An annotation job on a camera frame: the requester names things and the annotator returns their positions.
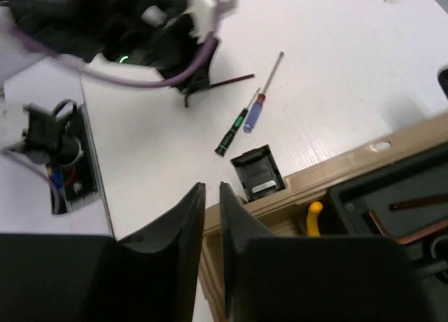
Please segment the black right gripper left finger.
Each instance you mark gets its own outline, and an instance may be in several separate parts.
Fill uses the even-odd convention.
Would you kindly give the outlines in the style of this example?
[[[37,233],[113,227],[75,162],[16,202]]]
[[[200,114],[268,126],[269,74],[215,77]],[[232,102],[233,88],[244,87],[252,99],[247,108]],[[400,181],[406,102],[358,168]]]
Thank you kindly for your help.
[[[3,234],[2,321],[190,321],[206,187],[120,241]]]

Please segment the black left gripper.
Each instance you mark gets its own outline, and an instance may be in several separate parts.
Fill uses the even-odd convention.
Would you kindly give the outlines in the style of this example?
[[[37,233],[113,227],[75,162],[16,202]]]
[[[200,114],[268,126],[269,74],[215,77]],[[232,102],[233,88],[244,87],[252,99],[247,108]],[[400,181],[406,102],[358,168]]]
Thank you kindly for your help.
[[[85,76],[131,88],[187,90],[209,85],[216,34],[203,41],[169,34],[137,16],[139,0],[1,0],[11,16],[5,30],[34,53],[91,62],[102,56],[116,64],[148,67],[161,80],[137,82],[84,70]]]

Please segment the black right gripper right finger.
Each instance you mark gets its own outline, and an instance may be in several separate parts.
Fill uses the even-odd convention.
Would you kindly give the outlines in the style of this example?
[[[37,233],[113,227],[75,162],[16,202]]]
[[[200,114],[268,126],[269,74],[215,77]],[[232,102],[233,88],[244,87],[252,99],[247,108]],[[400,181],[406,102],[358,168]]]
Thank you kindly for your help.
[[[282,237],[220,185],[225,315],[231,321],[425,321],[402,248],[383,237]]]

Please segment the tan plastic toolbox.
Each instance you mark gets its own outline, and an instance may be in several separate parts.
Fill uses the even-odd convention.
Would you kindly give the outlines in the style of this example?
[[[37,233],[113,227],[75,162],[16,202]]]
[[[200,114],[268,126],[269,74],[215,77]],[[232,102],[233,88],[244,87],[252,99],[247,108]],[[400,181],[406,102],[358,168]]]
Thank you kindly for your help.
[[[285,177],[286,189],[245,205],[275,233],[296,237],[305,231],[308,204],[329,188],[447,142],[447,114],[421,121],[383,138]],[[214,321],[225,320],[220,205],[206,209],[199,281]]]

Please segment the yellow handled small pliers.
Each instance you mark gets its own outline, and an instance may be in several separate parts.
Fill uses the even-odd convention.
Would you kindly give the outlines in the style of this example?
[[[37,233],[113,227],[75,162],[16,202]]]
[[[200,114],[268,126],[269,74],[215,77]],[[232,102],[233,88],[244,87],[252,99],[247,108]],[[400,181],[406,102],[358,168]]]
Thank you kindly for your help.
[[[315,201],[308,206],[306,227],[307,235],[309,237],[320,237],[321,233],[319,230],[319,215],[323,210],[323,204],[321,202]]]

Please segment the small dark hex key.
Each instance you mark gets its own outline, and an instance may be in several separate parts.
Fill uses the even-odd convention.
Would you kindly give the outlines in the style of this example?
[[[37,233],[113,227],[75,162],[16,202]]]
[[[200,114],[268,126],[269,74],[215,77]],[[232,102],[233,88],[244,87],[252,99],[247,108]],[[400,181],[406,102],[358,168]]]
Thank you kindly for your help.
[[[189,98],[191,95],[197,93],[197,92],[203,92],[203,91],[207,91],[207,90],[212,90],[214,88],[219,88],[225,85],[230,85],[233,83],[238,83],[241,81],[245,81],[251,78],[254,78],[256,75],[254,73],[250,73],[244,76],[239,76],[236,78],[231,78],[231,79],[227,79],[227,80],[223,80],[221,82],[218,83],[214,83],[214,84],[210,84],[210,85],[206,85],[203,88],[199,88],[199,89],[193,89],[193,90],[187,90],[183,96],[183,104],[185,108],[189,107]]]

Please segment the blue handled screwdriver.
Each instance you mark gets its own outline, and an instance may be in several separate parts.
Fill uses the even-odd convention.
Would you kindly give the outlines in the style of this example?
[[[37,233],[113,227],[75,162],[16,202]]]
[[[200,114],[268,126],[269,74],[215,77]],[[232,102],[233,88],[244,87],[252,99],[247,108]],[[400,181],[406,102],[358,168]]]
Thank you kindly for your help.
[[[284,58],[284,52],[281,51],[279,53],[279,56],[276,59],[273,69],[270,71],[269,77],[268,77],[265,85],[263,86],[262,90],[258,93],[254,103],[252,104],[251,110],[249,111],[249,113],[247,115],[246,122],[244,123],[244,126],[243,126],[243,131],[245,133],[251,133],[253,131],[253,129],[255,128],[256,123],[261,114],[261,111],[263,109],[263,104],[265,103],[265,100],[266,100],[266,93],[272,83],[275,73],[277,72],[277,69],[279,68],[279,65],[283,58]]]

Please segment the dark screwdriver bit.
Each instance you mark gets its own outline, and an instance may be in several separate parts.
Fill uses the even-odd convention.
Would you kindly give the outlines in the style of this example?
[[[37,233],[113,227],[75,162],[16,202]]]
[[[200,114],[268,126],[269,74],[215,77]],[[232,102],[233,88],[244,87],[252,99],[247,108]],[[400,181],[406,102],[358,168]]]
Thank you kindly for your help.
[[[260,93],[261,88],[259,87],[255,93],[253,94],[250,102],[247,106],[245,106],[235,119],[235,121],[230,126],[229,130],[225,133],[224,137],[221,139],[220,143],[215,149],[215,153],[221,157],[224,157],[228,148],[230,147],[231,143],[233,142],[236,133],[238,132],[239,128],[242,126],[242,123],[246,119],[246,116],[249,112],[249,108],[251,107],[254,100],[257,98],[258,94]]]

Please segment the medium dark hex key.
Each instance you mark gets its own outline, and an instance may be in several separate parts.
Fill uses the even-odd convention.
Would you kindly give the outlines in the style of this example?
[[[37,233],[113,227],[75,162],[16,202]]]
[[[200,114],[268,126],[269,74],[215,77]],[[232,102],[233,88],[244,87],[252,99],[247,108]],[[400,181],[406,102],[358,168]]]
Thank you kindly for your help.
[[[447,193],[391,203],[388,212],[366,213],[376,230],[402,245],[447,229]]]

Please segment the black toolbox tray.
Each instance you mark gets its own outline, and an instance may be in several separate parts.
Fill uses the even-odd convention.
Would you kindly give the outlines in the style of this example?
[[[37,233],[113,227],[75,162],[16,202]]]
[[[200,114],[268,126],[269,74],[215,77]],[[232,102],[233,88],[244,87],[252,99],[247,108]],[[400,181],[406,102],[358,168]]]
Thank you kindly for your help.
[[[329,188],[328,200],[350,235],[381,235],[366,213],[389,211],[389,204],[447,193],[447,144]],[[447,282],[447,229],[402,245],[421,277]]]

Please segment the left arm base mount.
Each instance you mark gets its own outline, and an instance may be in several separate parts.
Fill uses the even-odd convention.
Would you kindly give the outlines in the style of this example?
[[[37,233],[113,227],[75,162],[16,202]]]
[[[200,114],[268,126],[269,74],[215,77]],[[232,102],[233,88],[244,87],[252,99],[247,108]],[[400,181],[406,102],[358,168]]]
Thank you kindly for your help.
[[[68,214],[100,200],[102,182],[86,106],[65,99],[51,111],[35,104],[24,111],[28,126],[22,152],[45,167],[52,214]]]

